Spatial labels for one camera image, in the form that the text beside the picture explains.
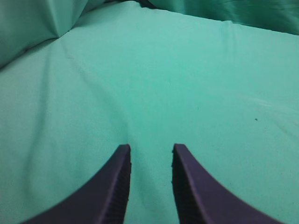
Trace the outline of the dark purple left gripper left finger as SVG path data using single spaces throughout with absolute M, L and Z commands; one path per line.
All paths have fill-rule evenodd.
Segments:
M 122 224 L 131 179 L 131 148 L 119 145 L 105 165 L 69 197 L 27 224 Z

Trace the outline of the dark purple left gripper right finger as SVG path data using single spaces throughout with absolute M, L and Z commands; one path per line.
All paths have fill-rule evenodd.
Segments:
M 184 144 L 175 144 L 172 188 L 181 224 L 278 224 L 213 178 Z

